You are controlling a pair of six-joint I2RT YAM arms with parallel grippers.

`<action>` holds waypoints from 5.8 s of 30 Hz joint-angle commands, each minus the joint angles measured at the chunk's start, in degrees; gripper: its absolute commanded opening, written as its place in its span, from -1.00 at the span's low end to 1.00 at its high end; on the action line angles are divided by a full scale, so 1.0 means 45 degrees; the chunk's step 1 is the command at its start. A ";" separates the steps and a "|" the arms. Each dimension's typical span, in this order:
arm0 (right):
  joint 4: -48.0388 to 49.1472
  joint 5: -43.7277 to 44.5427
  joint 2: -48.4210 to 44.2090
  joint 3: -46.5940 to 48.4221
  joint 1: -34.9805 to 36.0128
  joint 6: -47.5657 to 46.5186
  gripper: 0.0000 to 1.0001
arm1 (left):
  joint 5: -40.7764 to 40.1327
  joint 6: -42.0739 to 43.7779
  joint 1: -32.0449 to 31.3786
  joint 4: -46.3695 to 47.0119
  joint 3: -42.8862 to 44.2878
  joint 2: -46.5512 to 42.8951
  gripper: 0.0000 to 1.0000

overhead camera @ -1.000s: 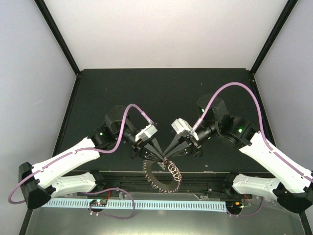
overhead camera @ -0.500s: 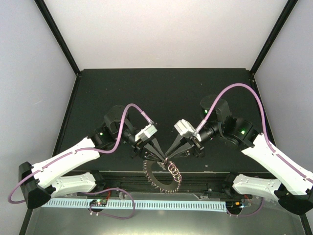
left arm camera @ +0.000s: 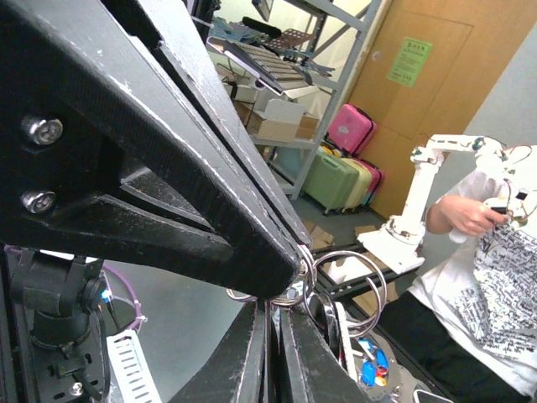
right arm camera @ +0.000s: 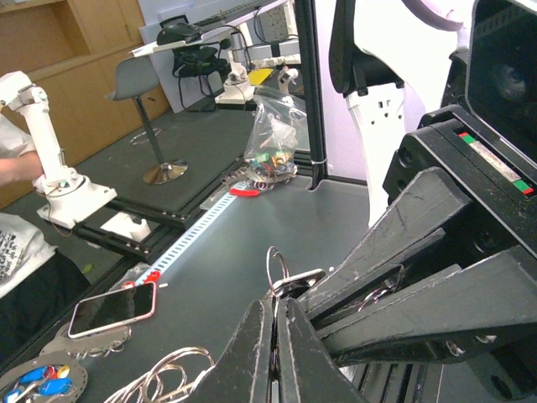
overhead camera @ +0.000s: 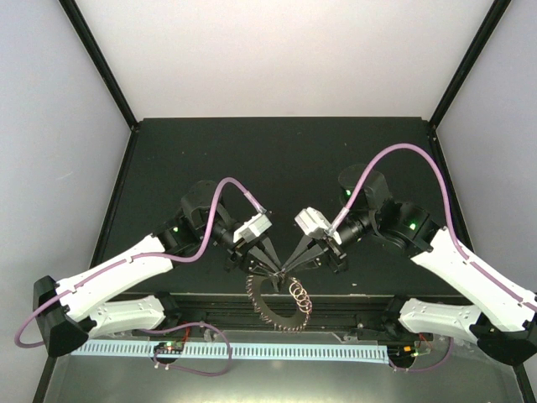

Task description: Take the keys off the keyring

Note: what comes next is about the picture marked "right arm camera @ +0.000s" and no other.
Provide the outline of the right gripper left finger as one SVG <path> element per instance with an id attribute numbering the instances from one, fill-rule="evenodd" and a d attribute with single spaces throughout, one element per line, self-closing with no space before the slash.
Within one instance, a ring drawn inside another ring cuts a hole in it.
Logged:
<path id="1" fill-rule="evenodd" d="M 190 400 L 269 401 L 273 323 L 273 302 L 254 301 L 214 368 L 190 393 Z"/>

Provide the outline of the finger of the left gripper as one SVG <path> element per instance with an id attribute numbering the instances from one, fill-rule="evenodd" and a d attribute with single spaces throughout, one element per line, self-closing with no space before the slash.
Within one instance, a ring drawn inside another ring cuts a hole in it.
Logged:
<path id="1" fill-rule="evenodd" d="M 536 260 L 521 246 L 454 264 L 318 330 L 341 365 L 452 364 L 536 334 Z"/>

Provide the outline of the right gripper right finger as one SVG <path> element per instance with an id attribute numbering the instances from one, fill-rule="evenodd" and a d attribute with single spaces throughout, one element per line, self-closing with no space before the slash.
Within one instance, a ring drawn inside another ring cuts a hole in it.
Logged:
<path id="1" fill-rule="evenodd" d="M 366 401 L 332 362 L 295 299 L 279 302 L 277 340 L 281 402 Z"/>

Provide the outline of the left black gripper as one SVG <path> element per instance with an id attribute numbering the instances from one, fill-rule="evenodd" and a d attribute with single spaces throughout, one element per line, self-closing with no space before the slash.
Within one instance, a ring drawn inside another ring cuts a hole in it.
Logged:
<path id="1" fill-rule="evenodd" d="M 352 313 L 454 264 L 465 269 L 512 247 L 536 260 L 533 201 L 476 151 L 477 120 L 459 109 L 428 115 L 403 135 L 386 107 L 357 116 L 367 162 L 370 230 L 325 279 L 299 298 L 319 321 L 352 301 Z M 536 391 L 536 334 L 463 360 L 498 400 Z M 442 363 L 363 362 L 359 384 L 376 401 L 431 401 Z"/>

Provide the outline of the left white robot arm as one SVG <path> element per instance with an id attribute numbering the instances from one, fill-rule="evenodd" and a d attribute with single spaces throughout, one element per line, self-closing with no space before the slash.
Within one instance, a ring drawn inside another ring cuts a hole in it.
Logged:
<path id="1" fill-rule="evenodd" d="M 536 392 L 536 4 L 340 1 L 329 50 L 370 229 L 300 304 L 342 366 L 465 362 Z"/>

